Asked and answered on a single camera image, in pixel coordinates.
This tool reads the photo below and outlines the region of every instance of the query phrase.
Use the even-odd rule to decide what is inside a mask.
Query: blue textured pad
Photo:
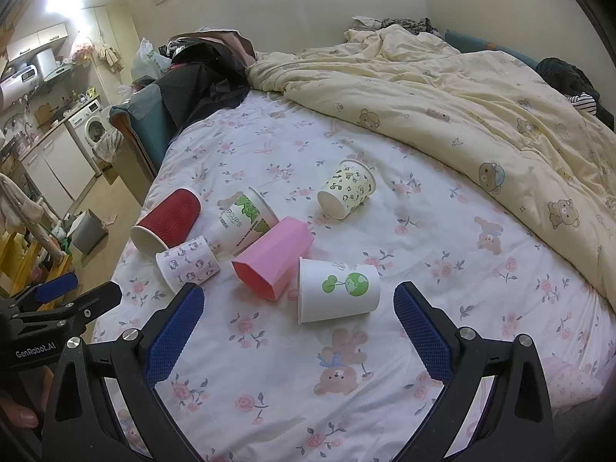
[[[157,382],[169,378],[190,334],[203,314],[204,304],[203,290],[198,286],[193,288],[150,345],[144,375],[151,388],[154,388]]]
[[[35,294],[36,302],[47,304],[47,302],[51,302],[74,290],[78,284],[79,280],[75,273],[66,273],[38,287]]]
[[[393,309],[430,377],[447,384],[454,374],[449,346],[404,285],[393,293]]]

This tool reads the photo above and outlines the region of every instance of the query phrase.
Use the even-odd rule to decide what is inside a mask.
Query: cup
[[[374,311],[381,298],[373,265],[324,262],[300,257],[298,320],[329,320]]]
[[[207,236],[216,251],[235,255],[253,244],[278,223],[278,217],[263,196],[248,188],[214,222]]]
[[[131,240],[141,253],[154,257],[185,241],[199,213],[198,196],[190,189],[176,189],[131,228]]]
[[[306,222],[285,217],[232,261],[238,278],[258,296],[276,301],[298,273],[314,237]]]
[[[156,265],[173,293],[184,283],[200,285],[221,270],[203,236],[156,254]]]
[[[316,199],[326,214],[334,219],[344,219],[376,188],[375,176],[366,165],[354,159],[343,159],[334,175],[316,194]]]

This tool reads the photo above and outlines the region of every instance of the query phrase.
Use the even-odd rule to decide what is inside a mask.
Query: kitchen
[[[92,147],[139,38],[124,0],[28,0],[14,20],[0,58],[0,172],[63,217],[109,166]]]

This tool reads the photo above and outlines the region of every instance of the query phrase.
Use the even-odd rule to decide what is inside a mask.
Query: finger
[[[2,407],[8,420],[10,420],[15,427],[33,429],[38,426],[36,414],[32,410],[18,405],[11,398],[0,397],[0,407]]]
[[[48,369],[48,367],[42,367],[42,369],[41,410],[45,413],[45,410],[47,410],[47,401],[49,400],[49,391],[51,390],[51,384],[54,381],[54,372]]]

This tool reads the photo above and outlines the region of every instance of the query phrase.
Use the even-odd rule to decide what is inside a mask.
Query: metal bolt
[[[133,341],[137,338],[138,335],[139,330],[137,330],[136,328],[129,328],[128,330],[124,330],[124,332],[122,333],[122,338],[125,341]]]
[[[524,347],[531,347],[531,345],[533,345],[533,339],[531,339],[531,337],[526,335],[526,333],[522,333],[521,335],[518,335],[517,339],[520,341],[520,344],[522,344]]]
[[[460,337],[466,339],[467,341],[472,341],[477,336],[475,330],[472,328],[468,328],[467,326],[460,328]]]
[[[81,342],[81,339],[79,339],[79,337],[71,337],[67,342],[67,347],[70,349],[74,349],[79,345],[79,342]]]

